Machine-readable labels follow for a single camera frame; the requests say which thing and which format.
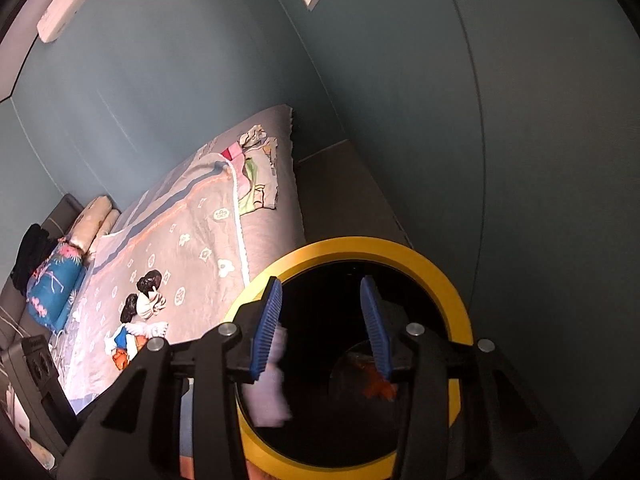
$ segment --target ribbed blue pad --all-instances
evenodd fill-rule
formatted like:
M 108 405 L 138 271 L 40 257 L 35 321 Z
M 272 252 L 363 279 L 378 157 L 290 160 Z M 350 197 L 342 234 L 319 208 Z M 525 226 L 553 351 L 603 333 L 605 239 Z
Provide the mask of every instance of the ribbed blue pad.
M 267 366 L 267 359 L 269 358 L 269 352 L 271 350 L 271 341 L 273 340 L 273 333 L 276 330 L 278 318 L 280 317 L 281 308 L 282 283 L 280 280 L 275 280 L 269 292 L 264 310 L 262 311 L 262 317 L 255 331 L 254 342 L 251 348 L 249 373 L 254 381 L 260 377 L 260 374 Z
M 373 359 L 378 372 L 388 381 L 391 378 L 391 342 L 382 322 L 376 301 L 375 282 L 365 276 L 360 282 L 360 307 L 367 326 L 369 342 L 373 350 Z

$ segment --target beige pillow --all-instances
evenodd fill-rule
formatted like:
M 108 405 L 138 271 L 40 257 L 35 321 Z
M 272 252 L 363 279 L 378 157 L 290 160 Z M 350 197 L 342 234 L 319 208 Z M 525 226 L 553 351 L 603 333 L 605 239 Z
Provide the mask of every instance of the beige pillow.
M 95 235 L 94 241 L 91 243 L 89 250 L 86 252 L 85 261 L 88 264 L 92 263 L 92 261 L 95 260 L 95 251 L 98 250 L 98 242 L 100 242 L 100 238 L 102 238 L 104 235 L 108 235 L 111 232 L 119 216 L 120 212 L 117 209 L 112 209 L 111 211 L 109 211 L 107 218 L 105 218 L 104 222 L 102 222 L 100 229 L 98 229 L 98 232 Z
M 111 200 L 107 196 L 99 196 L 93 200 L 84 208 L 71 227 L 68 237 L 69 243 L 85 254 L 112 207 Z

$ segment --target yellow ring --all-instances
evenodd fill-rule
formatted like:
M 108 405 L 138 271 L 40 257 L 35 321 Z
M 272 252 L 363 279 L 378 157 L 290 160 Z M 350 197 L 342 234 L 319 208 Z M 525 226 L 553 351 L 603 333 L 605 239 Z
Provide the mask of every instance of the yellow ring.
M 442 315 L 451 341 L 468 345 L 474 343 L 466 308 L 455 287 L 441 270 L 415 251 L 379 238 L 332 238 L 286 254 L 249 283 L 226 313 L 224 321 L 233 321 L 242 304 L 260 298 L 270 276 L 276 276 L 284 283 L 305 270 L 343 260 L 366 260 L 400 270 L 428 292 Z M 459 413 L 460 384 L 457 380 L 450 380 L 450 425 Z M 249 426 L 239 408 L 238 417 L 246 458 L 264 472 L 281 480 L 383 480 L 391 476 L 395 453 L 375 462 L 348 468 L 309 466 L 286 458 L 267 446 Z

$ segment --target teal wall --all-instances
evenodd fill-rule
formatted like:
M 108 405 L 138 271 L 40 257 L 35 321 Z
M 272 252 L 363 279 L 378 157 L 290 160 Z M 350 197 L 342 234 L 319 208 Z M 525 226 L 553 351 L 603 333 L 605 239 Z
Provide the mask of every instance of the teal wall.
M 20 126 L 11 99 L 0 103 L 0 276 L 11 272 L 27 228 L 62 198 Z
M 623 11 L 281 1 L 416 248 L 593 471 L 640 405 L 640 40 Z
M 120 208 L 272 105 L 295 109 L 296 156 L 344 138 L 277 0 L 87 0 L 36 41 L 14 101 L 60 189 Z

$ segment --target metal bolt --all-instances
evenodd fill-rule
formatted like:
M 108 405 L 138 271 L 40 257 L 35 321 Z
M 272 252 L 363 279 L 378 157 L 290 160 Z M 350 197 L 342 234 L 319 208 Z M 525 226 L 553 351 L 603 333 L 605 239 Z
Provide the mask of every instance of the metal bolt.
M 236 330 L 238 330 L 238 327 L 233 323 L 223 323 L 218 327 L 218 333 L 225 337 L 229 337 L 230 335 L 235 334 Z
M 481 352 L 488 354 L 489 352 L 493 352 L 495 350 L 495 343 L 490 339 L 480 339 L 478 341 L 478 348 Z
M 406 331 L 409 335 L 422 335 L 424 334 L 424 327 L 420 323 L 409 323 L 406 326 Z
M 164 339 L 162 339 L 161 337 L 152 337 L 146 343 L 146 347 L 152 352 L 157 352 L 163 346 L 164 346 Z

